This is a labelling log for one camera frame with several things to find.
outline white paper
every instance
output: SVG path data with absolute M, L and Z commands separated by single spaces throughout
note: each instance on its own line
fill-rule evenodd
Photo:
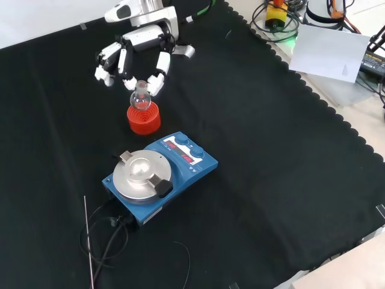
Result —
M 300 25 L 290 70 L 355 82 L 369 36 Z

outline black cable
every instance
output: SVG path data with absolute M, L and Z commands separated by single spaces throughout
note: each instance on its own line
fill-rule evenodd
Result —
M 189 274 L 190 274 L 190 265 L 191 265 L 191 261 L 190 261 L 190 260 L 191 260 L 191 258 L 190 258 L 190 252 L 188 251 L 187 247 L 186 247 L 184 244 L 182 244 L 182 243 L 180 243 L 180 242 L 177 242 L 177 241 L 174 241 L 174 243 L 179 244 L 179 245 L 182 245 L 182 246 L 186 249 L 187 254 L 188 254 L 188 269 L 187 269 L 187 275 L 186 275 L 185 283 L 184 283 L 183 288 L 182 288 L 182 289 L 185 289 L 186 284 L 187 284 L 187 280 L 188 280 L 188 276 L 189 276 Z
M 103 205 L 99 206 L 92 214 L 90 217 L 88 217 L 88 221 L 90 221 L 92 219 L 93 216 L 95 216 L 96 213 L 98 213 L 102 208 L 105 208 L 107 205 L 111 204 L 113 201 L 115 201 L 116 198 L 114 199 L 110 199 L 108 200 L 107 202 L 105 202 Z M 119 224 L 118 227 L 116 227 L 115 231 L 112 233 L 112 236 L 111 238 L 108 240 L 107 242 L 107 245 L 106 245 L 106 248 L 102 254 L 102 257 L 101 258 L 96 258 L 95 256 L 92 255 L 91 252 L 88 251 L 88 248 L 85 248 L 84 245 L 82 244 L 82 236 L 83 236 L 83 233 L 84 233 L 84 230 L 86 229 L 86 225 L 84 225 L 84 227 L 81 229 L 80 231 L 80 234 L 79 234 L 79 247 L 82 251 L 82 253 L 84 253 L 84 255 L 88 256 L 88 254 L 91 255 L 92 259 L 94 260 L 94 262 L 97 264 L 97 268 L 96 270 L 94 271 L 94 277 L 93 277 L 93 284 L 95 284 L 95 282 L 97 281 L 97 277 L 100 275 L 100 272 L 102 270 L 103 267 L 107 267 L 107 268 L 114 268 L 113 266 L 111 265 L 107 265 L 105 264 L 105 261 L 109 260 L 109 259 L 113 259 L 113 258 L 116 258 L 118 257 L 120 254 L 123 253 L 123 251 L 126 249 L 126 246 L 128 244 L 128 229 L 126 227 L 126 224 L 127 223 L 130 223 L 130 221 L 126 222 L 125 221 L 125 218 L 127 217 L 127 214 L 130 214 L 129 211 L 127 211 L 127 213 L 123 216 L 120 216 L 119 218 L 115 218 L 115 217 L 102 217 L 102 218 L 99 218 L 97 219 L 90 227 L 89 229 L 89 232 L 88 232 L 88 235 L 86 234 L 86 237 L 90 236 L 91 234 L 91 231 L 95 228 L 96 224 L 99 223 L 100 221 L 103 221 L 103 220 L 108 220 L 108 221 L 114 221 L 116 222 L 116 224 Z M 113 241 L 115 240 L 116 236 L 118 235 L 118 233 L 122 230 L 122 228 L 125 229 L 125 233 L 126 233 L 126 239 L 125 239 L 125 242 L 123 244 L 123 246 L 121 247 L 121 249 L 115 253 L 114 255 L 111 255 L 111 256 L 108 256 L 108 252 L 112 246 L 112 243 Z M 187 251 L 187 255 L 188 255 L 188 269 L 187 269 L 187 274 L 186 274 L 186 279 L 185 279 L 185 283 L 183 285 L 183 288 L 182 289 L 185 289 L 186 287 L 186 284 L 187 284 L 187 280 L 188 280 L 188 277 L 189 277 L 189 273 L 190 273 L 190 267 L 191 267 L 191 257 L 190 257 L 190 252 L 188 250 L 188 248 L 180 243 L 180 242 L 177 242 L 177 241 L 174 241 L 174 243 L 176 244 L 179 244 L 181 246 L 183 246 L 186 251 Z
M 375 43 L 373 42 L 372 40 L 369 40 L 370 43 L 374 44 L 375 46 L 377 46 L 378 48 L 382 49 L 383 51 L 385 51 L 385 48 L 383 48 L 381 45 L 379 45 L 378 43 Z
M 102 208 L 105 208 L 107 205 L 111 204 L 113 201 L 115 201 L 116 198 L 114 199 L 110 199 L 108 200 L 107 202 L 105 202 L 103 205 L 101 205 L 99 208 L 97 208 L 92 214 L 91 216 L 88 218 L 88 222 L 90 222 L 90 220 L 92 219 L 93 216 L 95 216 L 96 213 L 98 213 Z M 106 246 L 106 249 L 104 250 L 104 253 L 102 254 L 102 257 L 101 258 L 97 258 L 95 257 L 89 250 L 88 248 L 86 248 L 83 243 L 82 243 L 82 237 L 84 235 L 84 231 L 86 229 L 86 225 L 83 226 L 83 228 L 81 229 L 80 233 L 79 233 L 79 238 L 78 238 L 78 245 L 80 247 L 80 250 L 81 252 L 88 256 L 88 254 L 90 254 L 92 260 L 97 264 L 97 269 L 94 273 L 94 279 L 93 279 L 93 282 L 95 283 L 97 277 L 99 276 L 99 273 L 102 269 L 102 267 L 107 267 L 107 268 L 114 268 L 114 266 L 111 266 L 111 265 L 107 265 L 105 264 L 105 261 L 109 260 L 109 259 L 114 259 L 114 258 L 117 258 L 119 255 L 121 255 L 123 253 L 123 251 L 126 249 L 126 246 L 128 244 L 128 229 L 127 227 L 125 226 L 125 221 L 124 221 L 124 218 L 125 216 L 120 216 L 119 218 L 115 218 L 115 217 L 102 217 L 102 218 L 99 218 L 97 219 L 91 226 L 90 226 L 90 229 L 89 229 L 89 232 L 88 232 L 88 235 L 86 234 L 85 237 L 89 237 L 90 234 L 91 234 L 91 231 L 96 227 L 96 225 L 101 222 L 101 221 L 106 221 L 108 220 L 109 222 L 113 221 L 113 222 L 116 222 L 116 224 L 119 224 L 118 227 L 116 228 L 116 230 L 114 231 L 114 233 L 112 234 L 111 238 L 109 239 L 108 241 L 108 244 Z M 115 253 L 114 255 L 111 255 L 111 256 L 108 256 L 108 252 L 111 248 L 111 245 L 115 239 L 115 237 L 117 236 L 117 234 L 119 233 L 119 231 L 124 228 L 125 229 L 125 233 L 126 233 L 126 238 L 125 238 L 125 242 L 123 244 L 123 246 L 120 248 L 120 250 Z
M 381 99 L 381 102 L 385 105 L 385 99 L 384 99 L 384 96 L 382 95 L 382 93 L 381 93 L 381 90 L 378 92 L 378 91 L 376 91 L 373 87 L 371 87 L 371 85 L 370 85 L 370 83 L 368 83 L 360 74 L 358 74 L 358 77 L 362 80 L 362 82 L 363 83 L 365 83 L 367 86 L 368 86 L 368 88 L 372 91 L 372 92 L 374 92 L 374 93 L 376 93 L 376 94 L 378 94 L 379 95 L 379 97 L 380 97 L 380 99 Z M 381 77 L 381 81 L 380 81 L 380 83 L 383 83 L 384 82 L 384 78 L 385 78 L 385 73 L 383 74 L 383 76 Z
M 350 6 L 352 6 L 352 5 L 354 4 L 355 1 L 356 1 L 356 0 L 351 1 L 351 3 L 347 6 L 347 8 L 349 8 Z
M 283 28 L 276 28 L 276 29 L 272 29 L 272 30 L 265 30 L 263 28 L 261 28 L 260 26 L 258 26 L 258 24 L 255 22 L 255 20 L 257 19 L 257 17 L 264 11 L 264 9 L 267 8 L 268 5 L 271 5 L 273 6 L 274 8 L 278 8 L 278 9 L 281 9 L 283 11 L 285 11 L 288 16 L 291 18 L 290 21 L 288 22 L 288 24 L 286 24 Z M 291 29 L 291 30 L 285 30 L 290 24 L 291 22 L 295 22 L 295 28 Z M 272 3 L 269 3 L 269 2 L 264 2 L 262 3 L 260 6 L 258 6 L 254 12 L 253 12 L 253 15 L 251 17 L 251 22 L 249 24 L 249 28 L 252 30 L 253 28 L 251 27 L 251 24 L 254 24 L 255 27 L 258 29 L 258 30 L 261 30 L 263 32 L 267 32 L 267 33 L 294 33 L 293 35 L 291 36 L 288 36 L 288 37 L 284 37 L 284 38 L 281 38 L 281 39 L 277 39 L 277 40 L 270 40 L 270 39 L 265 39 L 265 38 L 262 38 L 262 40 L 266 41 L 266 42 L 273 42 L 273 43 L 278 43 L 278 42 L 283 42 L 285 40 L 289 40 L 289 39 L 292 39 L 294 37 L 296 37 L 298 35 L 298 27 L 300 26 L 300 19 L 297 17 L 296 15 L 296 10 L 294 10 L 293 12 L 285 9 L 285 8 L 282 8 L 282 7 L 279 7 L 279 6 L 276 6 Z
M 193 21 L 197 20 L 198 18 L 202 17 L 203 15 L 206 15 L 211 10 L 212 6 L 215 4 L 215 1 L 216 0 L 210 0 L 210 3 L 206 8 L 200 10 L 199 12 L 197 12 L 195 14 L 192 14 L 192 15 L 184 18 L 180 22 L 180 24 L 186 24 L 186 23 L 193 22 Z
M 112 245 L 112 242 L 114 241 L 114 239 L 115 239 L 116 235 L 118 234 L 118 232 L 120 231 L 120 229 L 122 229 L 123 227 L 125 228 L 127 236 L 128 236 L 127 228 L 125 227 L 125 224 L 123 222 L 121 222 L 120 225 L 118 226 L 118 228 L 116 228 L 115 232 L 112 234 L 111 238 L 109 239 L 109 241 L 107 243 L 106 249 L 104 250 L 104 253 L 102 255 L 102 259 L 101 259 L 102 261 L 106 260 L 106 256 L 107 256 L 108 251 L 109 251 L 109 249 L 110 249 L 110 247 Z M 100 271 L 102 270 L 102 267 L 103 267 L 103 263 L 99 264 L 99 266 L 95 270 L 94 279 L 93 279 L 93 283 L 94 284 L 96 282 L 96 279 L 97 279 Z

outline black cloth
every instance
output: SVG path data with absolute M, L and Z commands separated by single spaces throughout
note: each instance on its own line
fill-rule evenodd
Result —
M 206 2 L 173 4 L 183 18 Z M 97 288 L 182 288 L 187 255 L 173 241 L 191 254 L 186 288 L 272 288 L 382 225 L 383 159 L 223 1 L 181 29 L 196 54 L 172 57 L 155 98 L 161 129 L 135 135 L 123 84 L 94 78 L 95 53 L 130 29 L 99 19 L 0 51 L 1 288 L 87 288 L 83 195 L 92 212 L 111 154 L 176 131 L 217 170 L 131 234 Z M 153 74 L 157 57 L 135 54 L 135 76 Z

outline robotic hand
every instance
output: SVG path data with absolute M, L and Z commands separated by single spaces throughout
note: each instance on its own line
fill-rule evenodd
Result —
M 128 90 L 134 90 L 137 79 L 131 74 L 134 51 L 142 51 L 156 45 L 161 48 L 155 73 L 147 80 L 147 91 L 156 96 L 164 85 L 170 68 L 171 54 L 191 58 L 195 49 L 191 45 L 177 45 L 178 21 L 174 7 L 163 7 L 162 0 L 124 0 L 105 14 L 107 22 L 130 19 L 138 29 L 124 34 L 120 41 L 104 48 L 97 56 L 95 71 L 98 81 L 106 86 L 114 84 L 117 73 Z

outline red digital display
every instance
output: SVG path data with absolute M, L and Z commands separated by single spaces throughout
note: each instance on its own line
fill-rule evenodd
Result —
M 192 162 L 194 161 L 194 160 L 191 159 L 188 155 L 185 155 L 185 154 L 182 155 L 182 158 L 184 158 L 185 160 L 187 160 L 189 163 L 192 163 Z
M 186 162 L 193 163 L 194 160 L 190 158 L 184 151 L 177 147 L 172 141 L 168 140 L 166 144 L 172 148 L 178 155 L 180 155 Z

